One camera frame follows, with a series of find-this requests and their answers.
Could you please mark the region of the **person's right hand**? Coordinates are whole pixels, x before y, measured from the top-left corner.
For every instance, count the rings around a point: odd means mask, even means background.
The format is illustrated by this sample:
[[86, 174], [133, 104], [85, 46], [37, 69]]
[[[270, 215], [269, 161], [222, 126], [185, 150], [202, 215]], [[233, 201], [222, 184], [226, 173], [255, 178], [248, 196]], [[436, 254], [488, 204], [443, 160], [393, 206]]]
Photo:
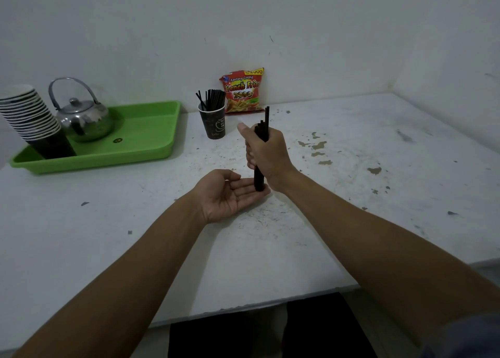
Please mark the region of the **person's right hand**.
[[291, 162], [282, 132], [269, 127], [268, 134], [268, 141], [259, 139], [258, 147], [246, 144], [247, 166], [254, 170], [257, 165], [271, 189], [284, 193], [286, 180], [297, 169]]

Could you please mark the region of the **person's left hand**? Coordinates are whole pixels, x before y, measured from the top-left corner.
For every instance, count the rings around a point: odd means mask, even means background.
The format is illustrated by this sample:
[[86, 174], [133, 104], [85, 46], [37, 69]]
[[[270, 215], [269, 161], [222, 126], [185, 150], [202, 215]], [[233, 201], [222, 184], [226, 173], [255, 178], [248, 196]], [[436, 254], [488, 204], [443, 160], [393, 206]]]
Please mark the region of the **person's left hand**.
[[219, 222], [257, 204], [271, 193], [266, 184], [264, 191], [257, 191], [253, 182], [253, 178], [241, 177], [237, 182], [219, 183], [217, 169], [209, 172], [187, 194], [196, 219], [204, 225]]

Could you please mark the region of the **bundle of black straws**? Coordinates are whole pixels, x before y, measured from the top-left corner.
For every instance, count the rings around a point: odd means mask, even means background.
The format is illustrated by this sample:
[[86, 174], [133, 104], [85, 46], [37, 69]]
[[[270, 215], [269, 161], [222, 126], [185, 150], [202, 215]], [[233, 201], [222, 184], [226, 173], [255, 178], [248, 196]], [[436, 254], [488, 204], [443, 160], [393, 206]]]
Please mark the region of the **bundle of black straws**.
[[[269, 139], [269, 121], [270, 121], [270, 107], [267, 106], [265, 108], [265, 119], [261, 120], [258, 124], [256, 124], [254, 128], [255, 134], [264, 142]], [[254, 187], [257, 191], [264, 191], [265, 189], [265, 177], [261, 173], [259, 167], [256, 165], [254, 169]]]

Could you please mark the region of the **person's right forearm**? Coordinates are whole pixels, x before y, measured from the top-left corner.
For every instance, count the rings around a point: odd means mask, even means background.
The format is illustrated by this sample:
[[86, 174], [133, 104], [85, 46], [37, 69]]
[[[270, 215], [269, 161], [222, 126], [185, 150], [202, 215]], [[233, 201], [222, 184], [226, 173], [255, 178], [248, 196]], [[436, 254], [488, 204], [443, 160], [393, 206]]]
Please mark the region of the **person's right forearm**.
[[445, 327], [466, 318], [500, 316], [500, 287], [421, 236], [357, 208], [293, 166], [268, 182], [417, 342], [440, 342]]

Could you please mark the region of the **person's left forearm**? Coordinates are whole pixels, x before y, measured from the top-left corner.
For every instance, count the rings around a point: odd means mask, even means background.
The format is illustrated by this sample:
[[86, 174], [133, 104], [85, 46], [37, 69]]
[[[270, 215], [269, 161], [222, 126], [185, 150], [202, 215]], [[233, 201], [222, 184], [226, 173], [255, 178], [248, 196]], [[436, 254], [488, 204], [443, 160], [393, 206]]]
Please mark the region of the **person's left forearm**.
[[57, 311], [12, 358], [127, 358], [140, 343], [208, 223], [191, 190]]

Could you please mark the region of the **black paper cup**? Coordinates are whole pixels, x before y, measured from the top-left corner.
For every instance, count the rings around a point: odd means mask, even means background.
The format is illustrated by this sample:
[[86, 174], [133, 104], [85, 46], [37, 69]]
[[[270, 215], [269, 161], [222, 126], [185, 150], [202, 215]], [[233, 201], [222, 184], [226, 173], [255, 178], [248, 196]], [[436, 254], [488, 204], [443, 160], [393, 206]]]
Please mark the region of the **black paper cup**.
[[225, 104], [223, 104], [219, 109], [207, 111], [200, 103], [198, 105], [198, 111], [202, 118], [203, 126], [209, 139], [219, 140], [226, 135]]

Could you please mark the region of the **red snack packet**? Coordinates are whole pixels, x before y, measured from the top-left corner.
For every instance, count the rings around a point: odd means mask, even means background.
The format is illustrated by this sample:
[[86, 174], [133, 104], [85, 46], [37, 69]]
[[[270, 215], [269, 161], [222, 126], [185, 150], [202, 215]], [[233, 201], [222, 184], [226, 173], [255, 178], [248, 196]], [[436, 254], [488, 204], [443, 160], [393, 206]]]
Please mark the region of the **red snack packet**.
[[259, 86], [264, 72], [264, 67], [261, 67], [253, 71], [234, 71], [220, 77], [227, 100], [227, 115], [265, 111], [259, 100]]

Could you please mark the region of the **bunch of black straws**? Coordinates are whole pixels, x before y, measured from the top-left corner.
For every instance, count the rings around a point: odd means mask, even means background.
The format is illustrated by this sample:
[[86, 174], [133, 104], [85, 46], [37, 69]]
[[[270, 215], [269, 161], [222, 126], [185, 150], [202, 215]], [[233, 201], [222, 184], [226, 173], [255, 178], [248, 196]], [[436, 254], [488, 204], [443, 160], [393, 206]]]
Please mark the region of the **bunch of black straws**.
[[199, 100], [199, 109], [204, 112], [214, 112], [226, 107], [226, 93], [223, 90], [210, 89], [202, 97], [201, 91], [196, 92]]

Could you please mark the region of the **green plastic tray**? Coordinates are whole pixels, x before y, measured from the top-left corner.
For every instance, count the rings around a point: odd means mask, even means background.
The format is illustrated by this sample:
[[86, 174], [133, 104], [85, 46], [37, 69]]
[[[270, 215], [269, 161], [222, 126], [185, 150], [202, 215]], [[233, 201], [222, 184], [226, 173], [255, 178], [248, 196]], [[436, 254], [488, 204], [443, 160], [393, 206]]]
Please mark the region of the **green plastic tray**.
[[9, 165], [40, 175], [165, 159], [172, 153], [181, 107], [179, 101], [110, 107], [114, 130], [93, 142], [71, 141], [75, 157], [43, 159], [27, 145]]

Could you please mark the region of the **steel kettle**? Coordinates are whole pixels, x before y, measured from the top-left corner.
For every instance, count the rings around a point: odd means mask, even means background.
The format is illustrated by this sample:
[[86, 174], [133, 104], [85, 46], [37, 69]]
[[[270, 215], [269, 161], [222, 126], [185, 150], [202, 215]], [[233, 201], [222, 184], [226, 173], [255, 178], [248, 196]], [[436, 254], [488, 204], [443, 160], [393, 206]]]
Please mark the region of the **steel kettle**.
[[[60, 80], [79, 83], [88, 91], [92, 100], [80, 101], [73, 97], [67, 105], [60, 106], [53, 92], [54, 83]], [[115, 123], [109, 109], [97, 99], [91, 88], [83, 81], [71, 77], [56, 78], [48, 85], [48, 94], [57, 111], [55, 117], [70, 139], [86, 143], [100, 140], [113, 131]]]

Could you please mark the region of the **person's black trousers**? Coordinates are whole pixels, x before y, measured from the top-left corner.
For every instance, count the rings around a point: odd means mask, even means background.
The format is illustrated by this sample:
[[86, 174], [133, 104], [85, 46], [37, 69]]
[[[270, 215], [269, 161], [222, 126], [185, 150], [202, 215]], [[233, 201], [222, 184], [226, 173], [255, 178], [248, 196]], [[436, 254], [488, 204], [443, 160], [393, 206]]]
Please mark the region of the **person's black trousers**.
[[377, 358], [340, 293], [170, 328], [168, 358]]

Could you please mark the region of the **stack of paper cups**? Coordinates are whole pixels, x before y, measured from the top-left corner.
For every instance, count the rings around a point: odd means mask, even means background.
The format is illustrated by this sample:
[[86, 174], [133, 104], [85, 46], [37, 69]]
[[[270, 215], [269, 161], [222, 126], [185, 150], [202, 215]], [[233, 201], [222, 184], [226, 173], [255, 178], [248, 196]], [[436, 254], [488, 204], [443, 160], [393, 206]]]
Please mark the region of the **stack of paper cups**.
[[32, 85], [0, 86], [0, 115], [44, 159], [77, 155], [59, 121]]

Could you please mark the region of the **grey sleeve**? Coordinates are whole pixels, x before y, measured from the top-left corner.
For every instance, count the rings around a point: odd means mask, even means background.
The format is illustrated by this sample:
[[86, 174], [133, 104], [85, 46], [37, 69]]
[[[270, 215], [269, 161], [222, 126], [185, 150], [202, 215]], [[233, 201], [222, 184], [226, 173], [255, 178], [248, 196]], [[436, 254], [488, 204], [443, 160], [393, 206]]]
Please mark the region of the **grey sleeve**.
[[500, 312], [447, 324], [422, 345], [418, 358], [500, 358]]

